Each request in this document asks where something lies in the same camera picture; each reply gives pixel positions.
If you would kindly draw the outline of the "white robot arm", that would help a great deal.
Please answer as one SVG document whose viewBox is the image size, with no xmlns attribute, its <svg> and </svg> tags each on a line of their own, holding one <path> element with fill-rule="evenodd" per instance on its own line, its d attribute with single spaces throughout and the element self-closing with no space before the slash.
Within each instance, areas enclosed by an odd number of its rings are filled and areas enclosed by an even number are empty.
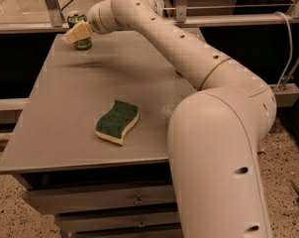
<svg viewBox="0 0 299 238">
<path fill-rule="evenodd" d="M 155 0 L 105 0 L 65 34 L 134 30 L 195 88 L 170 118 L 167 152 L 184 238 L 272 238 L 257 160 L 276 116 L 270 86 L 161 18 Z"/>
</svg>

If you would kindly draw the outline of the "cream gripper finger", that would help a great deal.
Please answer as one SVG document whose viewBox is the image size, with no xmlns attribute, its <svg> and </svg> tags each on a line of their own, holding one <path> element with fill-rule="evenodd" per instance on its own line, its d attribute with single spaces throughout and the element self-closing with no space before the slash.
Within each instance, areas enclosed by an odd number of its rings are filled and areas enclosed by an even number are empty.
<svg viewBox="0 0 299 238">
<path fill-rule="evenodd" d="M 92 34 L 93 31 L 90 25 L 84 20 L 81 20 L 64 34 L 63 39 L 68 44 L 73 44 L 75 42 L 90 38 Z"/>
</svg>

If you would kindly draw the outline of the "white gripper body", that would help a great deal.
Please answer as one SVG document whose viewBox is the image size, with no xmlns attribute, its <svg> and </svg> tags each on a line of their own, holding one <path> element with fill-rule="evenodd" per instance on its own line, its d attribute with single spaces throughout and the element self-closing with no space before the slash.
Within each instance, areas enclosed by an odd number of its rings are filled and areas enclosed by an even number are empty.
<svg viewBox="0 0 299 238">
<path fill-rule="evenodd" d="M 129 30 L 114 17 L 111 0 L 104 0 L 92 6 L 88 11 L 87 19 L 92 30 L 100 35 Z"/>
</svg>

